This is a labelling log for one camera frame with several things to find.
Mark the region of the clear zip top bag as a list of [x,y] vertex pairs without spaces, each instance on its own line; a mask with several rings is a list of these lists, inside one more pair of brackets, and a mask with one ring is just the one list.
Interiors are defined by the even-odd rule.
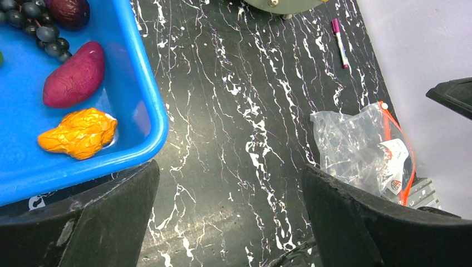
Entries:
[[415,177],[411,144],[387,103],[369,104],[356,115],[310,115],[322,171],[353,187],[405,206]]

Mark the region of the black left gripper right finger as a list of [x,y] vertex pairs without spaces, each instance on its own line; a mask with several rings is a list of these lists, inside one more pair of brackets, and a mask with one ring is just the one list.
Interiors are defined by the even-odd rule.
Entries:
[[471,221],[411,209],[307,164],[302,191],[323,266],[470,266]]

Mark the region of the dark red fig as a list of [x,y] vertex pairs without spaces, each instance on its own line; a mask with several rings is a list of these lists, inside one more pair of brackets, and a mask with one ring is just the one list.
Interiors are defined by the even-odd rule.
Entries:
[[59,26],[64,29],[81,30],[90,20],[87,0],[50,0],[46,4]]

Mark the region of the dark grape bunch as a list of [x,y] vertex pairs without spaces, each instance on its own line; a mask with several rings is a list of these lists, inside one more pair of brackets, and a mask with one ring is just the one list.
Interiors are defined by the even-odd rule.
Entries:
[[1,25],[8,24],[36,40],[36,46],[64,63],[72,57],[69,42],[60,36],[45,1],[1,0]]

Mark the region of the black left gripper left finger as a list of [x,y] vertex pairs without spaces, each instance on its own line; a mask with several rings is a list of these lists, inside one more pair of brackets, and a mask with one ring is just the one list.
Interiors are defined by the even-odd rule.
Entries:
[[1,207],[2,266],[136,266],[155,160]]

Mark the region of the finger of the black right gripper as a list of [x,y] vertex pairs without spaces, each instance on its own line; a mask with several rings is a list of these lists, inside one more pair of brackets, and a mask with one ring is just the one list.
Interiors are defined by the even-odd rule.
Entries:
[[426,97],[471,120],[471,77],[439,83]]

